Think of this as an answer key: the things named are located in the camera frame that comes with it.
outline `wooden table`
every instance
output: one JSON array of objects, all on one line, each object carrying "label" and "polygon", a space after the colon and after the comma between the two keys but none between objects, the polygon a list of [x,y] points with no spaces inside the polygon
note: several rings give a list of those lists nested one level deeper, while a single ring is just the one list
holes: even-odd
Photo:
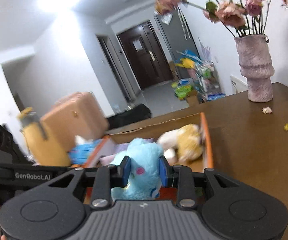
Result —
[{"label": "wooden table", "polygon": [[[204,112],[210,128],[216,169],[266,192],[288,208],[288,87],[273,84],[274,99],[253,103],[247,92],[131,124],[111,133],[137,129]],[[273,114],[263,114],[270,106]],[[288,240],[288,227],[283,240]]]}]

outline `screw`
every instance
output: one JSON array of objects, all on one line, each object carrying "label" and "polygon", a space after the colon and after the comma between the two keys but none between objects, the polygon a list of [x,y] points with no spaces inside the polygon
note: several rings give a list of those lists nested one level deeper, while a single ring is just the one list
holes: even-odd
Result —
[{"label": "screw", "polygon": [[92,205],[94,207],[106,207],[108,205],[108,201],[106,199],[96,199],[92,201]]},{"label": "screw", "polygon": [[192,207],[192,206],[195,205],[195,201],[192,200],[192,199],[190,199],[190,198],[182,199],[182,200],[180,201],[180,205],[181,205],[182,207]]}]

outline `stuffed animal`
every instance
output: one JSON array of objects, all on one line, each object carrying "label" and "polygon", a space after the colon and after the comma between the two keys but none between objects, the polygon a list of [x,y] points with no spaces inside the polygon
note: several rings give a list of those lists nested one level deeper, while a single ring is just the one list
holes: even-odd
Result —
[{"label": "stuffed animal", "polygon": [[183,126],[177,132],[177,155],[180,162],[194,161],[198,159],[204,147],[201,145],[201,134],[196,124]]},{"label": "stuffed animal", "polygon": [[83,139],[81,136],[76,136],[75,137],[76,147],[74,147],[69,152],[71,163],[78,165],[84,164],[87,161],[88,157],[92,154],[96,146],[101,141],[102,139],[87,141]]},{"label": "stuffed animal", "polygon": [[131,158],[131,173],[125,188],[111,190],[113,200],[150,200],[157,198],[161,188],[158,159],[163,149],[156,143],[136,138],[126,151],[116,155],[111,164],[120,165],[125,156]]},{"label": "stuffed animal", "polygon": [[194,161],[198,159],[203,151],[204,133],[196,124],[183,126],[181,129],[173,130],[162,134],[157,140],[164,150],[164,156],[170,165],[177,160],[175,150],[178,149],[177,155],[180,162]]}]

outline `orange box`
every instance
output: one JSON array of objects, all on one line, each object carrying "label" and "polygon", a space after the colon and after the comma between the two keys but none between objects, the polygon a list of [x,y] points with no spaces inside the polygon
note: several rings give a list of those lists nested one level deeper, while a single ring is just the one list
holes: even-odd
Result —
[{"label": "orange box", "polygon": [[[169,120],[166,122],[161,122],[153,125],[148,125],[136,130],[131,130],[123,133],[111,134],[105,136],[103,141],[96,147],[92,155],[90,155],[87,162],[83,165],[83,167],[95,167],[93,166],[94,163],[98,163],[99,158],[102,155],[110,155],[108,151],[114,150],[114,145],[120,143],[127,143],[131,142],[135,138],[143,138],[143,139],[150,139],[154,138],[156,141],[163,133],[179,129],[187,124],[198,124],[203,127],[205,132],[205,151],[203,155],[192,163],[186,164],[189,166],[192,171],[194,172],[203,172],[205,168],[213,168],[213,153],[212,153],[212,144],[211,144],[211,137],[207,125],[207,120],[204,113],[193,114],[182,118],[177,118],[173,120]],[[163,197],[165,190],[169,189],[161,189],[161,197]],[[91,188],[88,189],[87,196],[89,197],[91,194]]]}]

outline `yellow bottle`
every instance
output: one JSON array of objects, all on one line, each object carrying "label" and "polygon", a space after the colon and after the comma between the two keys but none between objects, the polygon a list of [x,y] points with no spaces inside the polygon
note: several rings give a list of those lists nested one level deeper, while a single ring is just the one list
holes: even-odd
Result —
[{"label": "yellow bottle", "polygon": [[18,116],[23,126],[23,135],[34,158],[43,166],[70,166],[68,154],[59,144],[52,131],[41,124],[32,107]]}]

